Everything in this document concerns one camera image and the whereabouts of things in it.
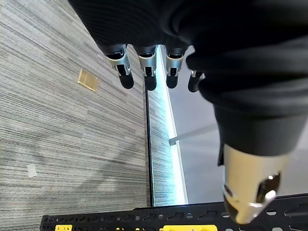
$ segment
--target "silver metal joint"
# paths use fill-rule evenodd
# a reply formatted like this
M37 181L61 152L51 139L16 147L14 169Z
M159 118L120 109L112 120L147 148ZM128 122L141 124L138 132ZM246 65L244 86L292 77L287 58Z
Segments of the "silver metal joint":
M170 58L168 55L166 55L166 69L167 69L167 75L171 76L171 69L175 68L176 72L175 75L173 76L178 76L179 72L181 70L181 66L182 66L182 62L183 62L183 58L184 56L178 58L178 59L174 59L174 58Z
M223 194L236 223L250 223L275 199L288 157L252 155L224 145Z
M151 56L151 57L142 57L142 56L138 56L139 57L139 63L141 66L141 70L143 72L143 76L147 77L148 74L146 73L146 67L150 67L151 68L151 76L155 76L155 72L156 72L156 49L155 49L155 53Z
M196 73L197 73L196 70L192 70L191 76L192 76L193 78L196 78ZM205 78L204 73L202 73L201 76L199 76L198 78L199 78L199 79L204 79L204 78Z
M128 54L127 54L127 50L125 46L123 46L123 50L124 50L124 54L122 58L120 59L111 59L107 57L109 59L109 62L112 68L117 71L119 76L122 76L122 73L119 71L120 65L123 65L126 75L130 74L130 63L129 63L129 58L128 58Z

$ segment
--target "brass floor plate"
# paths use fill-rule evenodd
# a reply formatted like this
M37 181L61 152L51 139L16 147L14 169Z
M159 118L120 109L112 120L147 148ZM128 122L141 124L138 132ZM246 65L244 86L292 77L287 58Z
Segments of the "brass floor plate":
M81 84L82 86L84 86L84 87L86 87L86 88L88 88L92 91L96 91L97 81L98 81L98 78L95 77L94 75L92 75L91 73L87 72L84 69L80 70L77 83Z

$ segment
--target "black fingertip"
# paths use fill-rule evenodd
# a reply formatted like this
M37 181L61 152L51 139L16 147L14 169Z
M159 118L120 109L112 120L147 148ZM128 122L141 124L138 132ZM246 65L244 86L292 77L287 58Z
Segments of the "black fingertip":
M178 77L177 76L167 76L166 84L170 89L175 88L178 84Z
M144 77L144 83L145 83L145 88L147 90L155 90L157 82L156 82L156 76L145 76Z
M131 73L126 76L119 76L119 78L124 88L131 89L134 86L134 79Z
M200 82L200 79L199 78L196 78L196 77L190 77L189 78L189 82L188 82L188 90L190 92L196 92L199 90L199 82Z

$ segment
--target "white paper scrap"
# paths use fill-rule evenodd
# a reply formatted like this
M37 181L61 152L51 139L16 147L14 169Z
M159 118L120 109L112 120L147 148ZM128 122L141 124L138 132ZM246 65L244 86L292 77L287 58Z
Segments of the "white paper scrap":
M28 176L29 177L35 177L37 175L34 164L28 165L27 168L28 168Z

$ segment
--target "black pegboard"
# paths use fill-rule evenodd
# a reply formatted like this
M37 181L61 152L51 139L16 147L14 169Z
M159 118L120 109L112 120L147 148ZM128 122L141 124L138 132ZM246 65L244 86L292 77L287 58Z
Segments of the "black pegboard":
M54 231L56 225L65 224L73 225L72 231L116 231L117 228L159 231L165 225L206 224L216 225L218 231L271 231L273 228L308 231L308 194L278 197L249 225L234 223L226 214L223 202L216 202L107 213L45 215L40 231Z

